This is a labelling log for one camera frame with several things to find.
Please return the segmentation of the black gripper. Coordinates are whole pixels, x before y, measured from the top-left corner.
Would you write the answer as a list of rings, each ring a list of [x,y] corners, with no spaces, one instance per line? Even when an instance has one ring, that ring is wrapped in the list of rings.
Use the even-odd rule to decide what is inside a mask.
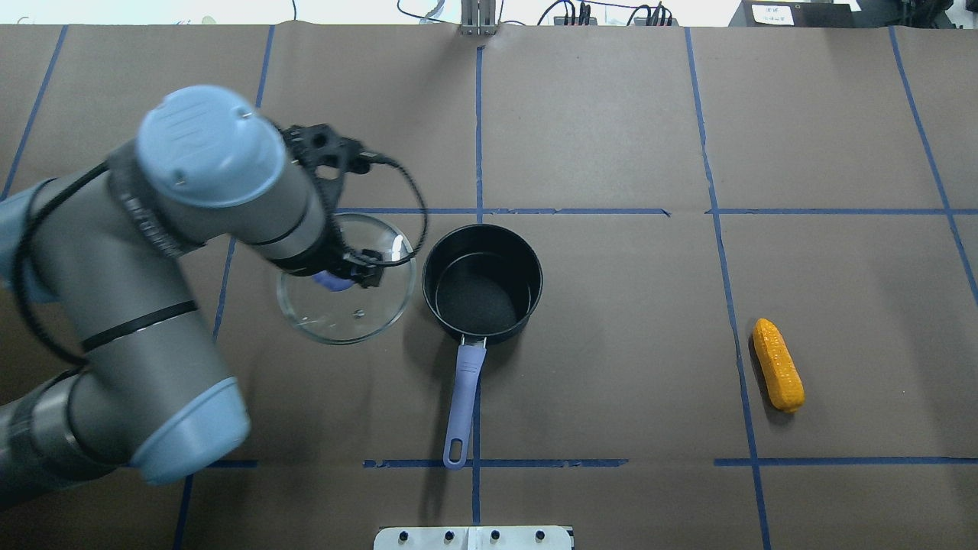
[[[311,277],[323,271],[340,272],[340,278],[364,289],[378,288],[384,277],[384,254],[373,248],[345,253],[342,231],[328,229],[299,254],[269,260],[280,271],[294,277]]]

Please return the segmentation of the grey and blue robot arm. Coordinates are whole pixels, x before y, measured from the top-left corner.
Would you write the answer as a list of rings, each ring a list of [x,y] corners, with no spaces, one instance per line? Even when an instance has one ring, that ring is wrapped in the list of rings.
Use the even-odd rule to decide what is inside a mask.
[[[280,271],[376,285],[343,240],[347,173],[391,159],[328,125],[280,129],[217,85],[170,93],[91,168],[2,203],[2,278],[71,369],[2,407],[2,509],[137,469],[174,483],[241,445],[249,417],[178,264],[230,235]]]

